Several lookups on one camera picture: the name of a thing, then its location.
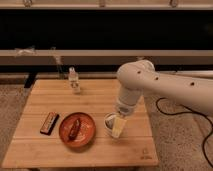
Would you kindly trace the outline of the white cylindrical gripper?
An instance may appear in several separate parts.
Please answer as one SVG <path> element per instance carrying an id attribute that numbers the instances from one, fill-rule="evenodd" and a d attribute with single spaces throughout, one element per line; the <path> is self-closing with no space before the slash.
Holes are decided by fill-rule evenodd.
<path id="1" fill-rule="evenodd" d="M 116 111 L 123 116 L 131 115 L 134 112 L 141 95 L 141 91 L 121 86 L 115 104 Z"/>

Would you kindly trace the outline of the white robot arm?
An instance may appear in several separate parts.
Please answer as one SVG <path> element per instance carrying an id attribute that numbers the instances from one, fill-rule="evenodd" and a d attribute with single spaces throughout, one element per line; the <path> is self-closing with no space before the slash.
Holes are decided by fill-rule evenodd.
<path id="1" fill-rule="evenodd" d="M 117 71 L 121 84 L 116 110 L 134 112 L 142 91 L 148 89 L 200 113 L 213 116 L 213 80 L 158 73 L 148 60 L 123 64 Z"/>

